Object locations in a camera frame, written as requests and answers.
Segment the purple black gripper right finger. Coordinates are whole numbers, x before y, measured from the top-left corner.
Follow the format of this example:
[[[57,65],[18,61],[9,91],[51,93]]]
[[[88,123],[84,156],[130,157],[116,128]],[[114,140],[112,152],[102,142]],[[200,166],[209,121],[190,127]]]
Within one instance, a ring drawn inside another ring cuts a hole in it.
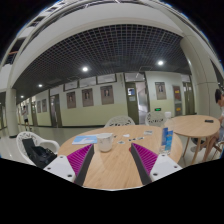
[[[157,155],[151,150],[135,143],[131,144],[130,152],[143,185],[148,185],[151,182],[181,170],[181,167],[167,154]]]

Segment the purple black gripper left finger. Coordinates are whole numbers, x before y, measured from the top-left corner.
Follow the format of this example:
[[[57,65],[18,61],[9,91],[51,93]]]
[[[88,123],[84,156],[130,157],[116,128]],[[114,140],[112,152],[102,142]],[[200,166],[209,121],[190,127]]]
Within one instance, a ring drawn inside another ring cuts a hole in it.
[[[68,156],[59,155],[44,170],[82,186],[93,155],[94,145],[90,144]]]

